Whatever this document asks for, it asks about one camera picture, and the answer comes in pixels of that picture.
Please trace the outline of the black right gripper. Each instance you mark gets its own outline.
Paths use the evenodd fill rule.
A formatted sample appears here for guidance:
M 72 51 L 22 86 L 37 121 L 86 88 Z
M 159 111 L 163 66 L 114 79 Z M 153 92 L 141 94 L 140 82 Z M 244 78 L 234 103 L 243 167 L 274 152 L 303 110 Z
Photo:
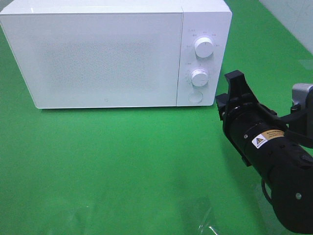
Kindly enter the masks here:
M 273 110 L 259 103 L 241 71 L 234 70 L 224 76 L 228 82 L 228 93 L 216 96 L 220 120 L 223 122 L 223 132 L 230 132 L 235 119 L 249 112 L 267 122 L 275 123 L 278 120 Z

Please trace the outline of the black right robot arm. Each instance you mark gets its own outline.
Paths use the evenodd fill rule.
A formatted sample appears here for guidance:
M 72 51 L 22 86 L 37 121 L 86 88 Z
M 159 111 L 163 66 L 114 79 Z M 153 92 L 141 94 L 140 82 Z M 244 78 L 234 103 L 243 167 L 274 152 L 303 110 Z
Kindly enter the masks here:
M 292 88 L 289 115 L 261 104 L 244 74 L 225 75 L 228 92 L 216 96 L 223 132 L 247 166 L 261 176 L 262 191 L 280 223 L 294 233 L 313 232 L 313 86 Z

